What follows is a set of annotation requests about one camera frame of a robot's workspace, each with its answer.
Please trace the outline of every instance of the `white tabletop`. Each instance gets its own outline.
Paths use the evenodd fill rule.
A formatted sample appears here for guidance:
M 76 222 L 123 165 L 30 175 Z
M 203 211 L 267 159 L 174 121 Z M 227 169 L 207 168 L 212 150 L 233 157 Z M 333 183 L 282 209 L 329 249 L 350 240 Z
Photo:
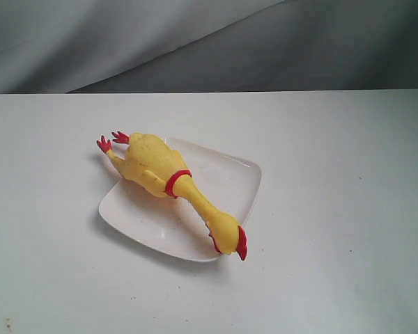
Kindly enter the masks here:
M 248 257 L 109 227 L 111 131 L 256 162 Z M 0 333 L 418 333 L 418 90 L 0 96 Z

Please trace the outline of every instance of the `rubber chicken neck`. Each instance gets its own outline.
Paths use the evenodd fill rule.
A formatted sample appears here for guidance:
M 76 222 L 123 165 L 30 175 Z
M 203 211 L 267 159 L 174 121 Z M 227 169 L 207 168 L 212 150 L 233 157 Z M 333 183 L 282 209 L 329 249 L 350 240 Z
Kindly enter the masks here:
M 182 197 L 195 208 L 209 229 L 215 250 L 223 254 L 247 254 L 246 234 L 231 215 L 219 211 L 196 187 L 180 153 L 152 134 L 113 132 L 115 143 L 127 144 L 124 159 L 114 154 L 111 141 L 97 141 L 123 178 L 136 182 L 155 197 Z

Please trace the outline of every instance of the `rubber chicken leg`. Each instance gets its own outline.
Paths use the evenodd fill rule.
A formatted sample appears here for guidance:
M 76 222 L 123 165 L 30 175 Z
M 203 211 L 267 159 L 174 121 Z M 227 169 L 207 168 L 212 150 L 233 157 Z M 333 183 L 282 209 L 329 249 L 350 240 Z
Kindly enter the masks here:
M 113 132 L 113 135 L 114 142 L 129 145 L 124 159 L 114 154 L 110 140 L 106 141 L 104 136 L 97 143 L 125 179 L 142 185 L 156 197 L 186 199 L 204 220 L 218 252 L 237 252 L 242 260 L 246 258 L 245 231 L 234 217 L 218 210 L 198 190 L 178 151 L 152 134 L 127 136 Z

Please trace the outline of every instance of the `yellow rubber chicken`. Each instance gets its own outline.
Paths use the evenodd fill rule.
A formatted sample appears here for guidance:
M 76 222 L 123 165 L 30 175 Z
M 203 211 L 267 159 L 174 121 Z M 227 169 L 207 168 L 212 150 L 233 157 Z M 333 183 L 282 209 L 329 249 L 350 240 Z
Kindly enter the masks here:
M 188 200 L 208 227 L 215 249 L 223 254 L 235 251 L 245 260 L 245 231 L 234 217 L 219 211 L 197 189 L 178 151 L 172 150 L 161 138 L 152 134 L 112 134 L 115 143 L 128 144 L 124 159 L 114 154 L 111 141 L 106 141 L 104 136 L 97 144 L 122 177 L 140 184 L 156 197 L 172 196 Z

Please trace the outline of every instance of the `white square plate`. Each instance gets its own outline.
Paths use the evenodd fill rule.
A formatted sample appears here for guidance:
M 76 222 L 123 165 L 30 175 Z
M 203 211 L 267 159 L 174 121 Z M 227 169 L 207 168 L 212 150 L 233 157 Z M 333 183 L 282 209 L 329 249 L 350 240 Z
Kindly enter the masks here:
M 179 139 L 165 141 L 181 153 L 205 197 L 244 225 L 261 183 L 260 167 Z M 99 213 L 119 232 L 159 252 L 198 262 L 220 256 L 201 217 L 182 198 L 156 198 L 121 180 L 102 200 Z

